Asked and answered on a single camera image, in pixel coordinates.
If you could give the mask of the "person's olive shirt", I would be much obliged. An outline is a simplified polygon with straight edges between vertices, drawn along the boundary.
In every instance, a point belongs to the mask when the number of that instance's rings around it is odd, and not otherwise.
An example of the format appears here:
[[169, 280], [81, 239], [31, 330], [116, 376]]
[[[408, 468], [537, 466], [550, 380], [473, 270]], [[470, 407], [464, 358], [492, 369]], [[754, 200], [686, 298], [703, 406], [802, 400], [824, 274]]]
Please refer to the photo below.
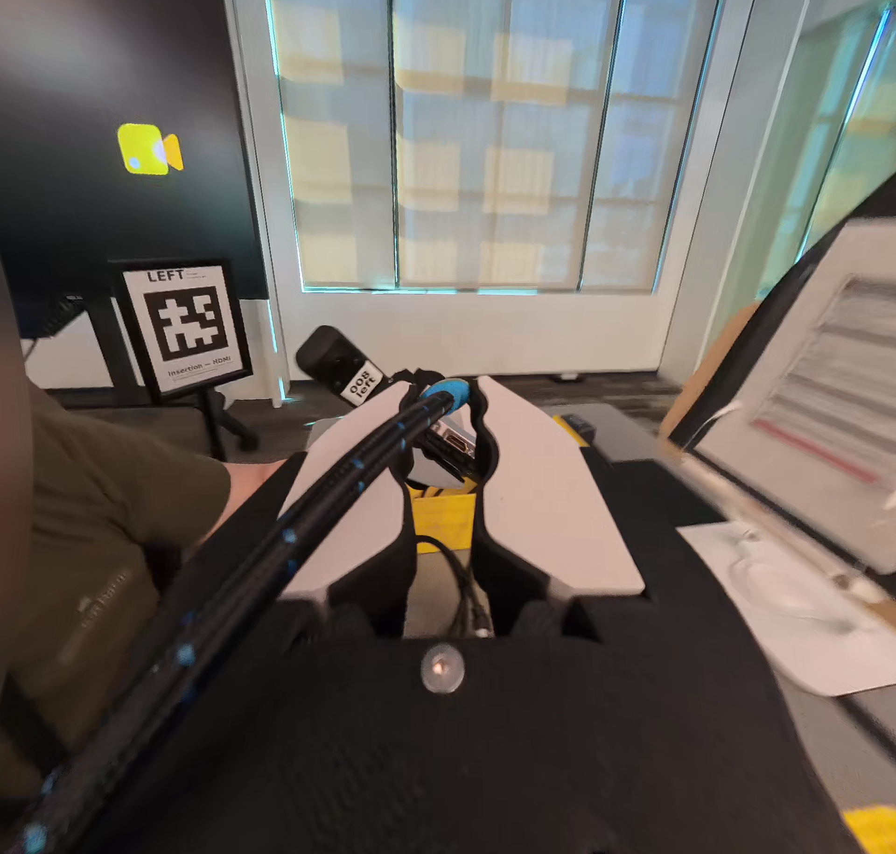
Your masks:
[[72, 755], [158, 608], [147, 552], [206, 539], [231, 479], [213, 458], [68, 412], [33, 383], [28, 393], [34, 494], [8, 678]]

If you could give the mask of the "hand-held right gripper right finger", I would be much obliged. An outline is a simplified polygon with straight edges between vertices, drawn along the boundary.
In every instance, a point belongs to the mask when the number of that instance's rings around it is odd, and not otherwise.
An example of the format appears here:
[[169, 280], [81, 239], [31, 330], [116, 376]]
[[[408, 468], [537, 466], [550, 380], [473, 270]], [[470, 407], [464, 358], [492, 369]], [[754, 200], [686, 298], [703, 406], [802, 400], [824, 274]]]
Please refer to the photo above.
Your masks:
[[575, 432], [490, 377], [472, 385], [470, 414], [480, 477], [470, 566], [495, 633], [509, 635], [531, 603], [642, 596]]

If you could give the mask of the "wooden instruction board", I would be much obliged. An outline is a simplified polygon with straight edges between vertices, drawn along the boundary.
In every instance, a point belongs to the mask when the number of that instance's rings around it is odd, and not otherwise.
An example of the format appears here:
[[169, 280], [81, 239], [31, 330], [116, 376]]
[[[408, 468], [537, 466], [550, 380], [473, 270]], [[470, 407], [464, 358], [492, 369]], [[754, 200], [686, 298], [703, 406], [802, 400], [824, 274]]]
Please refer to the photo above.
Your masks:
[[894, 596], [895, 180], [756, 307], [666, 438]]

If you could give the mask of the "yellow plastic bin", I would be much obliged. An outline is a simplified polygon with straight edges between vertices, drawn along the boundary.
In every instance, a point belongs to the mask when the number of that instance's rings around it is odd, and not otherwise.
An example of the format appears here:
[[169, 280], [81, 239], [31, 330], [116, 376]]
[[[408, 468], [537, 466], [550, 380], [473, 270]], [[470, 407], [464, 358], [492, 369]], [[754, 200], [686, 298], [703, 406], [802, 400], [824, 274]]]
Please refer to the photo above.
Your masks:
[[895, 853], [894, 805], [869, 805], [842, 812], [845, 824], [866, 853]]
[[[583, 443], [558, 417], [552, 419], [572, 436], [580, 448]], [[472, 543], [478, 484], [470, 484], [463, 491], [407, 487], [411, 498], [413, 524], [416, 534], [430, 535], [455, 551], [469, 550]]]

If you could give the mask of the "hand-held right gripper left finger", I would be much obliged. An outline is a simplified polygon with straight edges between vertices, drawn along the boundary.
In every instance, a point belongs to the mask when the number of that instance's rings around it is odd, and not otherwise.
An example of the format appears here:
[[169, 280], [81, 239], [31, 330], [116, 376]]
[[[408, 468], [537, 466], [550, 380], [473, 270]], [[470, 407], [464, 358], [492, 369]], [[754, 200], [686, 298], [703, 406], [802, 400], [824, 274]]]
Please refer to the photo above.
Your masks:
[[[280, 512], [285, 513], [336, 461], [415, 398], [414, 386], [399, 381], [346, 416], [324, 421], [323, 432], [314, 432], [309, 440]], [[386, 469], [297, 570], [279, 599], [306, 602], [319, 613], [357, 606], [377, 635], [402, 636], [417, 567], [409, 492], [395, 472]]]

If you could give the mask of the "black display screen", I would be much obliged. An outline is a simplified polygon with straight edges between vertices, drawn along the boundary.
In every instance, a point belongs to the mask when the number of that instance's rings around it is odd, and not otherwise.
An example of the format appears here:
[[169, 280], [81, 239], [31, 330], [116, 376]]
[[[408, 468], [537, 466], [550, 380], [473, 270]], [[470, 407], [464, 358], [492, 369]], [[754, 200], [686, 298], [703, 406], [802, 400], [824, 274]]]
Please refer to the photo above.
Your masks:
[[223, 258], [268, 297], [225, 0], [1, 0], [1, 250], [15, 302], [108, 264]]

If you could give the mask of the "narrow blind-covered window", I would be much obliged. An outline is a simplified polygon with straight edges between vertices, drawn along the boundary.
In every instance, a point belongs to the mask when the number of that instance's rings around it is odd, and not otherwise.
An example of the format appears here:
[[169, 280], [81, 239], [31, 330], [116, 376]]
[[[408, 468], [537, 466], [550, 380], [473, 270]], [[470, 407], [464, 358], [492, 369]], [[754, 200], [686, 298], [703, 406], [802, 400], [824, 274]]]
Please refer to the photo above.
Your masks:
[[729, 267], [723, 315], [761, 300], [894, 172], [894, 0], [806, 31], [790, 64]]

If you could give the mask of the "white board stand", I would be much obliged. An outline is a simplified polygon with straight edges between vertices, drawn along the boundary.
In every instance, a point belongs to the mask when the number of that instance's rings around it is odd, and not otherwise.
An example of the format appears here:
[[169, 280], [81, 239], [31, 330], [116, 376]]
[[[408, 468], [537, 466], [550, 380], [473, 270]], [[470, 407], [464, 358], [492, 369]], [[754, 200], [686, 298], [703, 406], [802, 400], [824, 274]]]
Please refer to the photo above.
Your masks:
[[743, 524], [682, 526], [771, 665], [829, 698], [895, 684], [894, 629], [805, 560]]

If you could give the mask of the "large blind-covered window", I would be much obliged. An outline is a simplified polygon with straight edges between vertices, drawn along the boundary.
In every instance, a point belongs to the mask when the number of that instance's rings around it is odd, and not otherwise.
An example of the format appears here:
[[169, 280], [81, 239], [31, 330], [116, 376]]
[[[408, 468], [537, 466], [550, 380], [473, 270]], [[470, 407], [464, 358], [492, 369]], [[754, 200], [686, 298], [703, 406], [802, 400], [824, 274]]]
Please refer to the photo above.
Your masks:
[[723, 0], [265, 0], [313, 292], [652, 294]]

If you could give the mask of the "framed marker sign on tripod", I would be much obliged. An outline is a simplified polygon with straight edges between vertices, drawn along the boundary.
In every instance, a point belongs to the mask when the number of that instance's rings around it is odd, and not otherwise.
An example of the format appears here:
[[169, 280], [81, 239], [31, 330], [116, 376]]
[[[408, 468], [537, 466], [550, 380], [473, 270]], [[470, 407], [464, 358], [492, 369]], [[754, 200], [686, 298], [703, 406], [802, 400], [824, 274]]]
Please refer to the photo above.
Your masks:
[[210, 455], [223, 462], [220, 432], [244, 453], [260, 438], [226, 406], [222, 385], [252, 377], [252, 358], [229, 261], [218, 258], [120, 258], [110, 282], [150, 402], [194, 407]]

